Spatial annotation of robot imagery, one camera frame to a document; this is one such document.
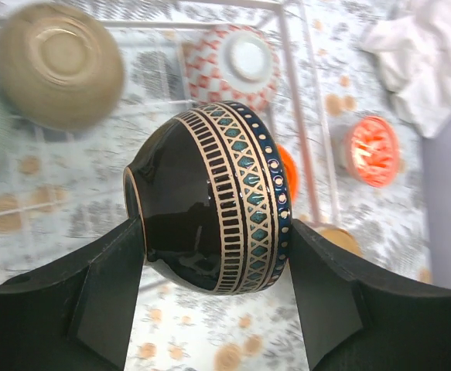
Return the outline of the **cream bird pattern bowl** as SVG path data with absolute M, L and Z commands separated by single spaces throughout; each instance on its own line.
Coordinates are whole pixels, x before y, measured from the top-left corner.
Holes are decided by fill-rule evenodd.
M 319 226 L 314 229 L 318 234 L 338 247 L 363 257 L 362 250 L 355 237 L 348 231 L 336 226 Z

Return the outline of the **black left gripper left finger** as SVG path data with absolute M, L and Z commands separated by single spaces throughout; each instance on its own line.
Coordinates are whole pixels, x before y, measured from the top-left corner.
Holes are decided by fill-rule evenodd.
M 139 218 L 0 284 L 0 370 L 122 370 L 144 260 Z

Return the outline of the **white wire dish rack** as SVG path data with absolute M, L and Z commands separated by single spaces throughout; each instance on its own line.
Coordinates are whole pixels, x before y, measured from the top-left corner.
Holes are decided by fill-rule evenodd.
M 298 1 L 75 1 L 101 21 L 125 63 L 125 89 L 113 114 L 94 128 L 64 133 L 15 122 L 18 144 L 0 171 L 0 238 L 99 235 L 121 222 L 122 172 L 144 140 L 192 107 L 185 62 L 190 44 L 231 22 L 261 30 L 279 52 L 281 80 L 261 119 L 302 162 L 302 136 L 288 73 L 306 66 Z

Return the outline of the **olive tan bowl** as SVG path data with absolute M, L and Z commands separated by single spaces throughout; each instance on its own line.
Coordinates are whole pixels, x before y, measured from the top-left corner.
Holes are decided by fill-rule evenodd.
M 125 66 L 114 37 L 77 8 L 32 3 L 0 26 L 0 87 L 19 113 L 58 131 L 84 131 L 119 102 Z

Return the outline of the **white bowl red wreath pattern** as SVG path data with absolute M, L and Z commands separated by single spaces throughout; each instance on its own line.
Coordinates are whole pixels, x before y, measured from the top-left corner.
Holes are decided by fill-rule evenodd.
M 336 159 L 344 174 L 368 186 L 384 188 L 398 174 L 401 161 L 398 136 L 384 118 L 363 117 L 340 129 Z

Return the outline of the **black gold pattern bowl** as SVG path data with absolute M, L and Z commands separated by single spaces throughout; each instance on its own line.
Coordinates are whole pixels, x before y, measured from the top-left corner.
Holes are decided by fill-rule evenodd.
M 145 261 L 215 295 L 258 292 L 281 276 L 292 206 L 285 167 L 261 118 L 226 100 L 161 125 L 124 171 L 128 215 Z

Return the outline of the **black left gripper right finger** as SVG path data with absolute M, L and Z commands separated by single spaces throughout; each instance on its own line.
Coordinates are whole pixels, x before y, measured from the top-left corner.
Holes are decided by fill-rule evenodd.
M 299 220 L 289 266 L 312 370 L 451 370 L 451 290 L 358 257 Z

